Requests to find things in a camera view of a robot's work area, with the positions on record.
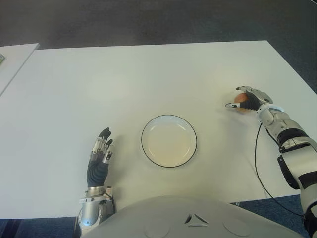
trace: black cable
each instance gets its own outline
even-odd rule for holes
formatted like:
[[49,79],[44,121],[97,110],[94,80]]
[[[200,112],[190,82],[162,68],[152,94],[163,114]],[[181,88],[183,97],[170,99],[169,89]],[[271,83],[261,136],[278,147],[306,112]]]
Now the black cable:
[[269,133],[268,129],[266,129],[267,134],[272,138],[272,140],[277,144],[277,146],[279,147],[278,142],[274,139],[274,137]]
[[113,197],[111,197],[109,194],[107,194],[106,192],[105,192],[105,195],[107,195],[109,198],[110,198],[110,200],[111,200],[111,202],[112,202],[112,206],[113,206],[113,213],[116,213],[116,211],[115,211],[115,204],[114,204],[114,199],[113,199]]
[[262,183],[262,181],[261,181],[261,179],[260,179],[260,176],[259,176],[259,173],[258,173],[258,168],[257,168],[257,144],[258,144],[258,137],[259,137],[259,133],[260,133],[261,126],[262,126],[262,123],[261,123],[260,126],[259,126],[259,130],[258,130],[257,138],[256,138],[255,149],[254,149],[254,165],[255,165],[255,168],[256,168],[256,173],[257,173],[258,179],[259,179],[259,181],[260,181],[260,184],[262,185],[262,187],[264,188],[264,190],[268,193],[268,195],[274,200],[274,202],[276,202],[278,205],[280,205],[282,208],[284,208],[285,210],[289,211],[290,213],[293,213],[293,214],[296,215],[296,216],[303,217],[303,215],[298,214],[298,213],[296,213],[296,212],[293,212],[293,211],[289,210],[288,208],[284,207],[282,204],[280,204],[280,203],[268,192],[268,190],[267,190],[266,187],[263,185],[263,183]]

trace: robotic arm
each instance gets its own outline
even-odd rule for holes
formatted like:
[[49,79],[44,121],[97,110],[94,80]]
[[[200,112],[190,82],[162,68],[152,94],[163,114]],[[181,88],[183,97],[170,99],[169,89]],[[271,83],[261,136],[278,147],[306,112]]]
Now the robotic arm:
[[80,199],[82,209],[78,215],[82,236],[115,213],[112,188],[104,187],[112,156],[112,152],[108,151],[112,139],[107,141],[110,135],[109,128],[104,129],[96,139],[90,154],[87,168],[88,189],[86,196]]
[[317,238],[317,143],[266,93],[248,86],[236,89],[245,92],[248,100],[226,107],[257,111],[260,122],[279,147],[281,156],[277,161],[286,181],[301,191],[305,229]]

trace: brown egg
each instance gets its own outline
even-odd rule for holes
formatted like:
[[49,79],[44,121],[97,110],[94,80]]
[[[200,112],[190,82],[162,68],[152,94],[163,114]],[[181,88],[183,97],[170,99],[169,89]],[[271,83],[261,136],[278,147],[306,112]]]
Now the brown egg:
[[[242,103],[242,102],[245,102],[246,100],[248,100],[247,94],[240,93],[234,98],[234,103]],[[236,108],[236,110],[241,112],[241,113],[247,113],[250,111],[250,110],[244,109],[244,108]]]

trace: floor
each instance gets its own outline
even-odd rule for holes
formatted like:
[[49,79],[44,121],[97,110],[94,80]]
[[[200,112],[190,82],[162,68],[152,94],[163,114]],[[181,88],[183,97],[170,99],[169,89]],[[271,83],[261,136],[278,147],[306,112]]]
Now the floor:
[[[248,40],[268,40],[317,92],[317,6],[309,0],[0,0],[0,46],[40,43],[40,49],[49,49]],[[279,200],[301,212],[299,196]],[[272,199],[240,206],[308,237],[301,218]],[[0,220],[0,238],[69,238],[74,221]]]

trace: white table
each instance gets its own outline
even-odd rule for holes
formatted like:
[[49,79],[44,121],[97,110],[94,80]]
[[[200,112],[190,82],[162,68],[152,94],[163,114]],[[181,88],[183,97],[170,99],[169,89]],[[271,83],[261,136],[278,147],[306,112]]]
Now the white table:
[[0,53],[5,56],[0,64],[0,96],[38,46],[39,44],[27,44],[0,47]]
[[[267,198],[254,171],[255,113],[224,107],[241,85],[267,92],[317,139],[316,94],[267,41],[35,51],[0,99],[0,218],[76,216],[90,150],[107,126],[106,184],[118,209],[166,194]],[[194,157],[178,168],[153,164],[141,147],[144,126],[163,114],[197,134]],[[297,194],[278,156],[262,130],[263,183],[274,196]]]

